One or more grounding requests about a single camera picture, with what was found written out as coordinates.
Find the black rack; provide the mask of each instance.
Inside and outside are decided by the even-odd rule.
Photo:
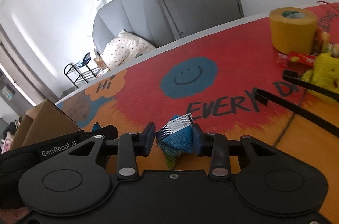
[[[65,76],[74,84],[74,86],[76,88],[79,88],[77,86],[77,84],[79,84],[81,82],[89,83],[89,81],[91,79],[96,77],[96,75],[98,74],[99,71],[100,71],[99,67],[91,69],[91,68],[88,67],[87,64],[79,65],[79,64],[70,63],[70,64],[67,64],[66,67],[64,68]],[[78,77],[75,80],[72,80],[69,77],[69,75],[71,73],[73,73],[73,72],[77,72],[78,73]]]

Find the polka dot pillow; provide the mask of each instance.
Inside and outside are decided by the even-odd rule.
[[[154,49],[156,48],[143,38],[122,30],[116,38],[107,43],[101,57],[112,70]]]

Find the orange cloud drawing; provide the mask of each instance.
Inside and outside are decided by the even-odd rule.
[[[113,97],[124,87],[126,73],[127,69],[88,87],[85,90],[85,94],[89,95],[92,101],[102,96],[105,98]]]

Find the smiley face drawing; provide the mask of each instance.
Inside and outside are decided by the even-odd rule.
[[[193,96],[210,87],[217,75],[214,61],[195,57],[174,66],[161,80],[164,94],[173,99]]]

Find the yellow plush toy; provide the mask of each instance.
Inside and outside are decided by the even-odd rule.
[[[330,53],[320,54],[313,70],[304,73],[301,79],[339,94],[339,58],[332,57]],[[336,100],[323,94],[311,90],[310,93],[330,105],[339,105]]]

